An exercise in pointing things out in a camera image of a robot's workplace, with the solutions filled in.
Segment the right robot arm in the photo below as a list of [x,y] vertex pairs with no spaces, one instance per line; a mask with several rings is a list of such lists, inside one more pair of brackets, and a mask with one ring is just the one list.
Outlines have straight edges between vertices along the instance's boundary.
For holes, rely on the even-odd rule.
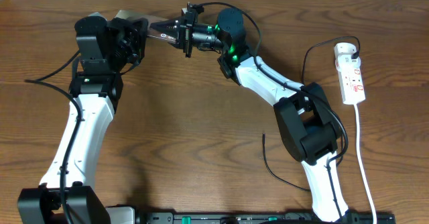
[[228,3],[224,7],[214,25],[198,22],[203,4],[189,4],[180,17],[152,23],[150,28],[174,38],[173,46],[187,57],[193,48],[219,51],[218,63],[225,77],[273,107],[285,149],[304,168],[314,214],[323,222],[343,220],[348,206],[336,162],[347,149],[344,125],[318,84],[303,85],[284,77],[250,47],[244,26],[247,13]]

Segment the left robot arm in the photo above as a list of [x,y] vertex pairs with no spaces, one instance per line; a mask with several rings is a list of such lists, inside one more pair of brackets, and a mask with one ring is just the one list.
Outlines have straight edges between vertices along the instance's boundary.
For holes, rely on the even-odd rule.
[[25,188],[17,201],[23,223],[144,223],[135,207],[106,207],[94,191],[103,139],[123,90],[126,64],[144,57],[148,20],[94,13],[74,29],[78,51],[69,89],[52,89],[70,102],[68,121],[56,155],[38,187]]

